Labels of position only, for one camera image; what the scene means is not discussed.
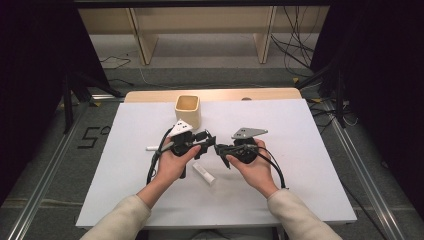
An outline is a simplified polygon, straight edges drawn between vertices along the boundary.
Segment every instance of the white marker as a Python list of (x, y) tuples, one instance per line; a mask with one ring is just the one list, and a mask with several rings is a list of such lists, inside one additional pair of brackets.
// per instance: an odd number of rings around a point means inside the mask
[(205, 179), (206, 182), (209, 183), (209, 186), (212, 186), (215, 183), (216, 178), (208, 173), (199, 163), (194, 163), (193, 168), (200, 174), (200, 176), (202, 176), (203, 179)]

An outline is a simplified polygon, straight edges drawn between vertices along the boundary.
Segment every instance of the forearm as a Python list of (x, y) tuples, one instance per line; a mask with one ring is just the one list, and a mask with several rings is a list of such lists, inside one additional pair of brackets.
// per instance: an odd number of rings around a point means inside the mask
[(135, 239), (150, 216), (150, 208), (136, 195), (124, 198), (82, 239)]
[(172, 185), (170, 180), (154, 178), (146, 187), (137, 193), (137, 196), (152, 209), (162, 194)]
[(341, 239), (322, 222), (296, 195), (287, 189), (268, 198), (268, 208), (277, 217), (290, 239)]

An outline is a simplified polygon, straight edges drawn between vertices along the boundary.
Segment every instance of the gray floor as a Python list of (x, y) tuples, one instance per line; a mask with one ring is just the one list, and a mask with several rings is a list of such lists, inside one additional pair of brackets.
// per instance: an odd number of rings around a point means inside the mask
[[(259, 64), (251, 36), (246, 35), (207, 35), (206, 37), (166, 35), (160, 38), (155, 57), (149, 66), (139, 65), (137, 56), (132, 55), (134, 54), (134, 46), (131, 46), (132, 42), (128, 38), (114, 39), (93, 36), (93, 42), (97, 44), (96, 50), (100, 59), (112, 55), (131, 58), (130, 64), (119, 69), (111, 69), (116, 65), (104, 66), (108, 79), (121, 79), (134, 84), (134, 86), (130, 86), (119, 80), (111, 81), (113, 88), (124, 93), (133, 90), (163, 90), (169, 88), (245, 88), (258, 87), (258, 85), (291, 87), (293, 86), (293, 78), (299, 77), (287, 72), (283, 63), (284, 56), (275, 47), (271, 47), (267, 64)], [(213, 49), (210, 49), (208, 43), (214, 44)], [(116, 52), (108, 51), (108, 49), (112, 49), (110, 46), (115, 46), (116, 48), (113, 48), (113, 51)], [(309, 74), (306, 69), (298, 68), (299, 66), (295, 64), (290, 65), (290, 67), (297, 73)], [(317, 87), (305, 89), (302, 91), (303, 97), (316, 97), (316, 89)], [(91, 90), (93, 93), (103, 94), (97, 89)], [(119, 102), (116, 101), (101, 101), (99, 103), (99, 106), (88, 107), (82, 115), (69, 149), (43, 197), (43, 201), (25, 234), (25, 239), (76, 239), (85, 233), (85, 230), (75, 227), (75, 222), (107, 141), (107, 135), (102, 135), (100, 130), (112, 125), (119, 105)], [(322, 109), (323, 104), (317, 104), (314, 108)], [(329, 116), (320, 115), (315, 120), (318, 129), (323, 131), (322, 139), (340, 179), (381, 228), (376, 211), (364, 191), (333, 126), (329, 125), (325, 129), (320, 127), (330, 121)], [(350, 114), (346, 116), (346, 120), (353, 123), (356, 117), (354, 114)], [(64, 112), (60, 107), (58, 107), (50, 126), (49, 131), (45, 134), (44, 141), (40, 143), (34, 160), (28, 163), (27, 168), (0, 209), (0, 239), (7, 239), (15, 221), (31, 197), (33, 190), (37, 187), (56, 147), (59, 145), (64, 129)], [(92, 142), (82, 139), (87, 128), (98, 128), (89, 131), (89, 136), (98, 139), (93, 148), (81, 149), (80, 146), (87, 146)], [(382, 159), (370, 141), (367, 132), (361, 126), (360, 119), (356, 125), (348, 125), (347, 132), (357, 147), (367, 169), (372, 173), (372, 178), (399, 223), (405, 239), (423, 239), (423, 220), (403, 194), (390, 171), (381, 165)], [(333, 229), (344, 239), (382, 239), (358, 203), (350, 194), (347, 195), (357, 213), (358, 221), (349, 225), (332, 226)], [(197, 234), (196, 231), (153, 231), (151, 232), (151, 239), (190, 239), (195, 234)], [(203, 234), (208, 234), (208, 239), (221, 239), (213, 233), (206, 232)], [(269, 229), (256, 229), (254, 231), (227, 229), (223, 234), (231, 239), (270, 239)]]

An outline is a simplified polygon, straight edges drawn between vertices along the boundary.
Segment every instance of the finger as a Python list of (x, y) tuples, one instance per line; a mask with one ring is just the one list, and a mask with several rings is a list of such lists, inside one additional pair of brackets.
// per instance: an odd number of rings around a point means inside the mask
[(255, 143), (258, 145), (258, 147), (266, 148), (264, 141), (257, 139), (257, 138), (254, 138), (254, 140), (255, 140)]
[(170, 143), (170, 142), (171, 142), (171, 138), (170, 138), (170, 137), (167, 137), (167, 138), (165, 138), (165, 140), (163, 141), (162, 146), (165, 146), (166, 144), (168, 144), (168, 143)]
[(254, 140), (259, 147), (259, 153), (264, 155), (264, 156), (268, 156), (268, 153), (265, 150), (266, 149), (265, 142), (260, 140), (260, 139), (257, 139), (257, 138), (255, 138)]
[(240, 171), (240, 168), (242, 168), (242, 162), (238, 160), (238, 158), (232, 156), (232, 155), (226, 155), (225, 158), (233, 165), (235, 168), (237, 168)]
[(193, 159), (197, 153), (200, 151), (200, 145), (194, 146), (188, 150), (188, 152), (181, 156), (181, 159), (183, 159), (185, 162), (189, 162), (191, 159)]

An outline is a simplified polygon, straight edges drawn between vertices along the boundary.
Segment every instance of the white table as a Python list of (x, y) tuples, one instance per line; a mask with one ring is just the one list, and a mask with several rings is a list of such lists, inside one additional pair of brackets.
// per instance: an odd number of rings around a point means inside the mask
[[(176, 122), (174, 102), (120, 105), (77, 227), (89, 228), (146, 183), (152, 152)], [(323, 221), (351, 223), (356, 216), (303, 99), (201, 102), (202, 125), (231, 144), (240, 127), (267, 129), (258, 138), (278, 161), (287, 187)], [(217, 178), (210, 187), (191, 167), (157, 202), (145, 229), (277, 226), (266, 200), (240, 173), (228, 170), (213, 148), (197, 160)], [(274, 181), (279, 177), (273, 172)]]

